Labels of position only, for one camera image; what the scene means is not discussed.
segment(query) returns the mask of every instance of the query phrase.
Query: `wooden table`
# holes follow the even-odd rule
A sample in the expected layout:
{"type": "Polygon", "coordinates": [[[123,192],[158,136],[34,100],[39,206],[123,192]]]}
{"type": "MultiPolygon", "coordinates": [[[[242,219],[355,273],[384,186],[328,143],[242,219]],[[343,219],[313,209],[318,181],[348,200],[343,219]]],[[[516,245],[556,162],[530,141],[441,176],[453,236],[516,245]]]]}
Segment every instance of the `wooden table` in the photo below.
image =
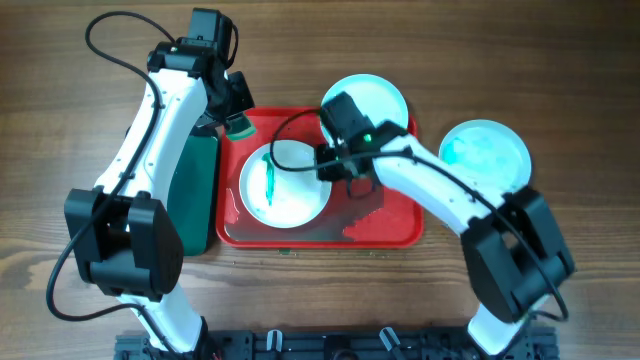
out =
{"type": "MultiPolygon", "coordinates": [[[[403,92],[431,150],[465,120],[513,128],[579,269],[561,287],[572,314],[559,326],[563,358],[640,354],[637,3],[197,2],[238,25],[234,68],[258,105],[318,104],[342,77],[373,73],[403,92]]],[[[64,199],[72,187],[91,188],[111,161],[144,86],[92,54],[84,29],[126,9],[185,35],[194,4],[2,3],[0,358],[108,359],[116,334],[141,329],[130,312],[70,324],[44,303],[69,240],[64,199]]],[[[98,25],[93,39],[144,67],[162,37],[120,18],[98,25]]],[[[457,239],[430,216],[422,241],[406,250],[284,256],[218,244],[186,260],[181,283],[214,329],[461,325],[477,306],[457,239]]],[[[72,261],[56,298],[76,314],[116,303],[84,284],[72,261]]]]}

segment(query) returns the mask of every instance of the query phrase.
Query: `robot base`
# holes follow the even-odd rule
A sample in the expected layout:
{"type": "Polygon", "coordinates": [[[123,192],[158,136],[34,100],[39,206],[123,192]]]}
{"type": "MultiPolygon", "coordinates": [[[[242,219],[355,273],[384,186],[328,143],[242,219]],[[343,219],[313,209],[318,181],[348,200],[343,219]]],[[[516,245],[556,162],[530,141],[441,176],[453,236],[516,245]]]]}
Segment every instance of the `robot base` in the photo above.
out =
{"type": "MultiPolygon", "coordinates": [[[[400,358],[406,360],[480,360],[465,327],[432,327],[420,331],[398,331],[400,358]]],[[[390,360],[376,332],[326,332],[269,334],[251,331],[209,332],[221,352],[220,360],[390,360]]],[[[116,337],[114,360],[171,359],[149,345],[148,336],[116,337]]],[[[558,360],[555,330],[529,327],[500,359],[558,360]]]]}

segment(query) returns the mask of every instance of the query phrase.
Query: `black cable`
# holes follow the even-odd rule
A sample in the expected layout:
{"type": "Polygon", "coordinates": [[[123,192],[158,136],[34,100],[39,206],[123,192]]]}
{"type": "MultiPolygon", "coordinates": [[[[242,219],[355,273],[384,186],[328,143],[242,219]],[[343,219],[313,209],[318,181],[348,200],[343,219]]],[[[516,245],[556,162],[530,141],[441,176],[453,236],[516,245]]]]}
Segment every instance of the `black cable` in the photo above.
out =
{"type": "Polygon", "coordinates": [[[313,108],[313,109],[302,111],[302,112],[300,112],[298,114],[295,114],[295,115],[289,117],[287,120],[285,120],[278,127],[278,129],[276,129],[275,133],[273,134],[273,138],[271,140],[270,146],[269,146],[269,151],[270,151],[270,154],[271,154],[271,161],[273,162],[273,165],[275,165],[277,168],[279,168],[281,170],[285,170],[285,171],[303,172],[303,171],[315,171],[315,170],[319,170],[319,169],[324,169],[326,167],[335,166],[335,165],[341,165],[341,164],[344,164],[346,162],[354,161],[354,160],[376,159],[376,158],[385,158],[385,157],[402,157],[402,158],[405,158],[405,159],[408,159],[408,160],[412,160],[412,161],[414,161],[416,163],[420,163],[420,164],[422,164],[424,166],[427,166],[427,167],[435,170],[436,172],[440,173],[441,175],[443,175],[447,179],[451,180],[451,182],[456,184],[462,190],[464,190],[467,193],[469,193],[471,195],[471,197],[474,199],[474,201],[476,201],[476,200],[479,201],[482,205],[484,205],[487,209],[489,209],[489,211],[491,211],[491,213],[496,217],[496,219],[498,219],[498,221],[500,221],[507,228],[507,230],[510,233],[513,234],[513,236],[522,245],[522,247],[527,252],[527,255],[531,258],[531,260],[533,261],[534,265],[536,266],[536,268],[540,272],[540,275],[542,276],[545,284],[547,285],[548,290],[551,292],[551,294],[555,298],[556,302],[558,303],[558,307],[560,308],[560,312],[562,313],[561,316],[558,316],[558,315],[550,314],[550,313],[548,313],[546,311],[536,310],[536,311],[530,312],[529,315],[532,316],[532,317],[542,316],[542,317],[546,317],[546,318],[549,318],[551,320],[558,321],[558,322],[564,322],[564,321],[567,321],[569,319],[569,310],[567,309],[567,305],[564,302],[564,299],[562,298],[562,295],[560,295],[560,291],[558,291],[558,288],[555,286],[555,284],[551,281],[551,279],[549,278],[547,273],[544,271],[544,269],[542,268],[542,263],[540,262],[540,258],[538,257],[538,255],[536,255],[535,251],[531,248],[529,243],[527,243],[527,241],[524,239],[522,234],[520,234],[520,232],[515,228],[515,226],[513,226],[513,224],[511,224],[511,222],[508,219],[506,219],[504,216],[502,216],[502,214],[500,214],[498,212],[498,209],[496,209],[496,207],[493,206],[480,193],[478,193],[477,191],[475,191],[472,188],[470,188],[467,184],[465,184],[460,179],[458,179],[457,177],[455,177],[454,175],[452,175],[448,171],[444,170],[443,168],[441,168],[441,167],[439,167],[439,166],[437,166],[437,165],[435,165],[433,163],[430,163],[430,162],[428,162],[428,161],[426,161],[426,160],[424,160],[424,159],[422,159],[420,157],[417,157],[417,156],[413,155],[412,153],[407,153],[406,151],[363,152],[363,153],[358,153],[358,154],[345,156],[345,157],[340,158],[340,159],[327,161],[327,162],[324,162],[322,164],[316,164],[316,165],[313,165],[313,166],[297,167],[297,168],[291,168],[291,167],[283,166],[282,164],[280,164],[275,159],[273,150],[274,150],[274,145],[275,145],[276,141],[279,139],[279,135],[282,132],[282,130],[285,127],[287,127],[287,125],[289,125],[292,121],[294,121],[296,119],[299,119],[300,117],[302,117],[304,115],[308,115],[308,114],[319,115],[320,111],[322,111],[322,109],[320,109],[320,108],[313,108]]]}
{"type": "Polygon", "coordinates": [[[160,96],[160,91],[158,90],[158,86],[155,84],[155,82],[147,74],[145,74],[142,70],[134,67],[131,64],[128,64],[128,63],[126,63],[126,62],[124,62],[124,61],[122,61],[120,59],[114,58],[111,55],[105,54],[104,52],[98,50],[93,45],[93,43],[91,42],[91,30],[93,29],[93,27],[98,22],[100,22],[101,20],[106,19],[108,17],[112,17],[112,16],[131,16],[131,17],[140,19],[140,20],[142,20],[142,21],[144,21],[146,23],[149,23],[149,24],[153,25],[156,29],[160,30],[167,38],[169,38],[169,40],[171,40],[171,42],[175,42],[173,37],[164,28],[162,28],[160,25],[158,25],[154,21],[152,21],[152,20],[150,20],[150,19],[148,19],[148,18],[146,18],[146,17],[144,17],[144,16],[142,16],[140,14],[136,14],[136,13],[132,13],[132,12],[128,12],[128,11],[113,11],[113,12],[108,12],[108,13],[102,14],[102,15],[96,17],[95,19],[93,19],[89,23],[89,25],[87,26],[87,30],[85,31],[85,35],[84,35],[84,39],[85,39],[85,42],[87,43],[87,46],[89,47],[89,49],[91,49],[91,51],[93,51],[94,53],[96,53],[98,56],[100,56],[102,58],[105,58],[105,59],[107,59],[107,60],[109,60],[109,61],[111,61],[111,62],[113,62],[115,64],[118,64],[118,65],[120,65],[122,67],[125,67],[125,68],[133,71],[134,73],[136,73],[140,77],[142,77],[147,82],[147,84],[149,84],[149,86],[151,87],[151,91],[153,92],[153,96],[154,96],[153,113],[151,114],[151,120],[149,121],[149,126],[147,127],[147,130],[145,131],[145,133],[144,133],[144,135],[142,137],[142,140],[140,141],[140,144],[138,145],[138,147],[136,148],[135,152],[133,153],[133,156],[131,157],[131,161],[129,162],[129,164],[127,164],[127,167],[123,171],[123,173],[122,173],[122,175],[120,177],[120,180],[118,181],[116,186],[113,188],[113,190],[111,190],[111,192],[107,195],[107,197],[104,199],[104,201],[100,204],[100,206],[98,206],[98,208],[95,210],[95,212],[91,215],[91,217],[89,218],[89,221],[87,221],[87,223],[85,223],[78,230],[78,232],[73,236],[71,241],[69,241],[67,246],[64,248],[64,250],[60,254],[60,257],[58,258],[58,261],[56,262],[56,264],[53,267],[53,270],[51,271],[51,276],[49,277],[49,282],[47,284],[47,292],[46,292],[47,307],[49,308],[49,311],[55,317],[57,317],[58,319],[65,320],[65,321],[72,321],[72,322],[92,320],[92,319],[95,319],[95,318],[101,317],[103,315],[107,315],[107,314],[110,314],[112,312],[115,312],[115,311],[118,311],[118,310],[122,310],[122,309],[134,309],[134,310],[137,310],[140,313],[140,315],[142,315],[142,317],[145,319],[145,321],[149,324],[149,327],[153,331],[154,335],[158,339],[160,339],[162,344],[167,348],[169,353],[171,355],[173,355],[175,358],[180,358],[180,356],[175,352],[175,350],[173,350],[171,345],[168,343],[168,341],[166,340],[166,337],[162,335],[162,332],[157,327],[157,325],[154,323],[153,319],[151,318],[151,316],[148,314],[148,312],[146,311],[146,309],[142,305],[138,305],[138,304],[120,304],[120,305],[112,306],[110,308],[106,308],[106,309],[103,309],[103,310],[100,310],[100,311],[96,311],[94,313],[87,314],[87,315],[68,315],[68,314],[65,314],[65,313],[61,312],[60,310],[58,310],[58,308],[55,305],[54,298],[53,298],[53,292],[54,292],[54,289],[55,289],[55,285],[56,285],[56,281],[58,279],[58,276],[60,275],[60,270],[62,269],[62,265],[64,264],[65,260],[69,257],[69,254],[71,253],[71,251],[73,251],[73,248],[78,243],[78,241],[87,233],[89,228],[97,220],[101,219],[104,216],[105,212],[109,208],[109,204],[111,204],[111,202],[113,201],[115,196],[120,192],[120,190],[122,190],[122,188],[124,187],[126,182],[131,177],[131,173],[133,172],[133,169],[135,168],[140,156],[142,155],[142,152],[144,151],[145,146],[147,145],[147,142],[149,141],[149,138],[151,137],[153,129],[154,129],[156,123],[157,123],[158,116],[160,114],[160,109],[162,108],[162,97],[160,96]]]}
{"type": "Polygon", "coordinates": [[[236,53],[238,52],[239,42],[238,27],[236,26],[236,24],[231,24],[231,26],[233,26],[233,32],[235,33],[236,45],[233,47],[233,53],[231,54],[231,57],[229,58],[229,60],[227,60],[227,69],[230,68],[231,65],[233,65],[233,62],[236,60],[236,53]]]}

